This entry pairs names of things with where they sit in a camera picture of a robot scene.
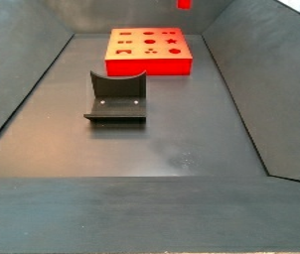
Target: bin floor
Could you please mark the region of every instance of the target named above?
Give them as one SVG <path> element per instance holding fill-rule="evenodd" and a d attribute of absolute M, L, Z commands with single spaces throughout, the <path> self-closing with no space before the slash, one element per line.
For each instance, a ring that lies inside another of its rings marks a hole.
<path fill-rule="evenodd" d="M 107 38 L 75 37 L 0 134 L 0 253 L 300 251 L 300 183 L 265 175 L 199 36 L 146 126 L 83 118 Z"/>
<path fill-rule="evenodd" d="M 187 36 L 191 75 L 147 77 L 146 125 L 83 118 L 107 41 L 70 42 L 0 134 L 0 177 L 265 176 L 201 36 Z"/>

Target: gray metal surface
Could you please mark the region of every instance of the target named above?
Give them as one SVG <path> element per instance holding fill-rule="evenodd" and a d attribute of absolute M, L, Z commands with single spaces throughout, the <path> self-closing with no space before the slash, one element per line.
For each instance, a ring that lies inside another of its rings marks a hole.
<path fill-rule="evenodd" d="M 88 72 L 108 35 L 76 36 L 0 135 L 0 177 L 265 176 L 201 36 L 190 76 L 147 76 L 145 128 L 94 128 Z"/>
<path fill-rule="evenodd" d="M 0 128 L 71 36 L 41 1 L 0 0 Z"/>
<path fill-rule="evenodd" d="M 269 174 L 300 180 L 300 14 L 236 0 L 203 36 Z"/>
<path fill-rule="evenodd" d="M 199 34 L 232 0 L 194 0 L 177 9 L 177 0 L 44 0 L 76 33 L 107 34 L 122 27 L 179 27 Z"/>
<path fill-rule="evenodd" d="M 300 252 L 300 184 L 241 176 L 0 180 L 0 253 L 165 251 Z"/>

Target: black plastic part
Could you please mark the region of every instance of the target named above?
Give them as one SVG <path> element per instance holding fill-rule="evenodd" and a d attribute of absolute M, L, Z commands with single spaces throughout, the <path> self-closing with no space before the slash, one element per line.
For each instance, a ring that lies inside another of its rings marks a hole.
<path fill-rule="evenodd" d="M 92 71 L 95 100 L 88 120 L 146 119 L 146 72 L 127 78 L 107 78 Z"/>

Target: black bracket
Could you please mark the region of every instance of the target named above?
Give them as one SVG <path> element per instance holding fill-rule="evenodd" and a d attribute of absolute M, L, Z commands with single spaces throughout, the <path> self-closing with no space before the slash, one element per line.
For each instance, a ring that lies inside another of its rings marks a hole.
<path fill-rule="evenodd" d="M 92 71 L 94 103 L 88 120 L 146 119 L 146 72 L 127 78 L 107 78 Z"/>

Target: red block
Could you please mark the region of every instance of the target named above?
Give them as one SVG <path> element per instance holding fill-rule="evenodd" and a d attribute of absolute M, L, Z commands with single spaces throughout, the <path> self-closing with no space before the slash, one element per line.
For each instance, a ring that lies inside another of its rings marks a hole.
<path fill-rule="evenodd" d="M 193 0 L 178 0 L 177 7 L 183 10 L 189 10 L 191 8 L 191 1 Z"/>
<path fill-rule="evenodd" d="M 112 75 L 189 75 L 193 56 L 178 28 L 112 29 L 104 57 Z"/>

